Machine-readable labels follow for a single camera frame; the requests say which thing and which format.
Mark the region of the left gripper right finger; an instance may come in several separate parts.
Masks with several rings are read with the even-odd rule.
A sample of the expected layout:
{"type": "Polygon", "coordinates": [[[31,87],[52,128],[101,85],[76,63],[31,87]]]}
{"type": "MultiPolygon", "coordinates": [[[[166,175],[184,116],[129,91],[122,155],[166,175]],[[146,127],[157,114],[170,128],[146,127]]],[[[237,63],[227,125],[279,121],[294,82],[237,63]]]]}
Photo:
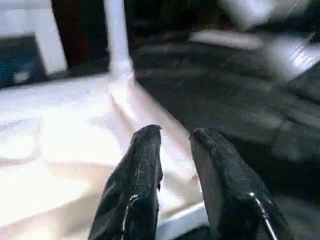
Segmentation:
{"type": "Polygon", "coordinates": [[[227,139],[197,128],[190,146],[215,240],[294,238],[263,180],[227,139]]]}

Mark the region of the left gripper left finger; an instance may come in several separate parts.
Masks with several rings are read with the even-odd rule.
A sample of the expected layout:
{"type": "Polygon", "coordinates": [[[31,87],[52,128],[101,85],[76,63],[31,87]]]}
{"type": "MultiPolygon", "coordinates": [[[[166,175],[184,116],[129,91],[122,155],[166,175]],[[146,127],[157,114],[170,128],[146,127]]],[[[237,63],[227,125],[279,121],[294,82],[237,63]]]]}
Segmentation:
{"type": "Polygon", "coordinates": [[[160,147],[159,125],[147,125],[133,133],[128,150],[105,184],[90,240],[156,238],[157,191],[163,179],[160,147]]]}

